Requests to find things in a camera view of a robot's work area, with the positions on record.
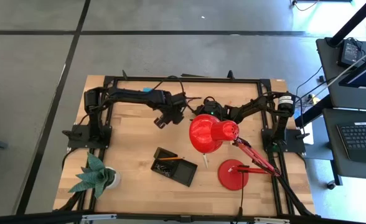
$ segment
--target gray floor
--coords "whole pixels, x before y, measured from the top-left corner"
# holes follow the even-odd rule
[[[75,29],[83,3],[0,0],[0,29]],[[330,18],[338,10],[341,19]],[[349,3],[336,2],[299,12],[288,0],[103,0],[92,1],[84,29],[300,30],[317,37],[333,34],[354,12]],[[366,28],[350,35],[364,38]],[[87,75],[121,75],[124,69],[131,76],[224,77],[231,69],[236,77],[285,79],[295,91],[321,66],[315,37],[81,36],[27,212],[52,209],[67,144],[61,130],[75,120]],[[10,145],[0,151],[0,215],[14,212],[71,39],[0,36],[0,140]],[[310,81],[299,93],[316,84]],[[366,222],[366,197],[355,196],[366,190],[366,180],[346,178],[330,191],[323,187],[332,179],[328,161],[308,161],[307,171],[318,214]]]

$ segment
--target pencil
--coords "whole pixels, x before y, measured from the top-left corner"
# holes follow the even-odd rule
[[[184,159],[184,157],[167,157],[167,158],[159,158],[159,160],[167,161],[167,160],[176,160],[176,159]]]

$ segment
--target black box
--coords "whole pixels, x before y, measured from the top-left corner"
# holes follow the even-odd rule
[[[159,160],[160,158],[168,157],[177,157],[177,154],[158,147],[154,154],[156,160],[153,162],[151,170],[190,187],[195,171],[197,170],[197,165],[184,159],[169,161]]]

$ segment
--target black keyboard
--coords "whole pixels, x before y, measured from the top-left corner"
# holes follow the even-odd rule
[[[337,125],[349,159],[366,162],[366,122]]]

